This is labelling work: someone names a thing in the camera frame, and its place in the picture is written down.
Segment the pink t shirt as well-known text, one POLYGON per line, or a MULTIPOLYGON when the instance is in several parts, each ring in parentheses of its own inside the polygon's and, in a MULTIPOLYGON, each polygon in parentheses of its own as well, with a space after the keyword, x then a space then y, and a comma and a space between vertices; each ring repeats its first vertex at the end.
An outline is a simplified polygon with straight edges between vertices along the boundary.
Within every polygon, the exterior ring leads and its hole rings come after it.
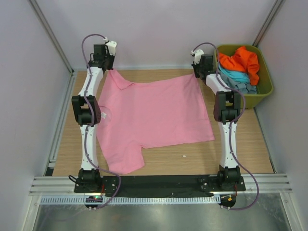
POLYGON ((142 149, 213 141, 197 78, 190 74, 150 83, 109 71, 98 101, 97 140, 111 172, 144 166, 142 149))

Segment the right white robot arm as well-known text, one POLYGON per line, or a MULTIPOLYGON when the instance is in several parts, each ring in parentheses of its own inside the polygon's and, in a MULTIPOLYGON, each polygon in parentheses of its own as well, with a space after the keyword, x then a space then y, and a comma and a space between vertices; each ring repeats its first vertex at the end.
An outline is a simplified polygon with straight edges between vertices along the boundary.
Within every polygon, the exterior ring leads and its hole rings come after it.
POLYGON ((241 96, 234 92, 214 70, 213 55, 202 50, 192 52, 195 77, 202 80, 215 95, 214 120, 218 123, 221 140, 221 161, 216 184, 222 191, 236 190, 240 183, 240 168, 236 157, 236 121, 241 113, 241 96))

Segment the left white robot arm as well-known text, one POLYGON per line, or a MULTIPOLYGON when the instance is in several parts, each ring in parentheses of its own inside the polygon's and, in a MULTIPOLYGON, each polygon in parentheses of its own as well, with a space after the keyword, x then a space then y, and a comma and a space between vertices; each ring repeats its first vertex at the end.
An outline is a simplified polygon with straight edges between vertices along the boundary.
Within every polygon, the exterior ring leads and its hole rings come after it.
POLYGON ((117 43, 93 45, 93 53, 87 63, 87 76, 78 95, 72 97, 75 121, 78 123, 82 138, 82 161, 75 183, 76 193, 97 193, 102 188, 102 178, 96 148, 96 133, 101 121, 101 110, 96 94, 98 86, 107 70, 113 69, 117 43))

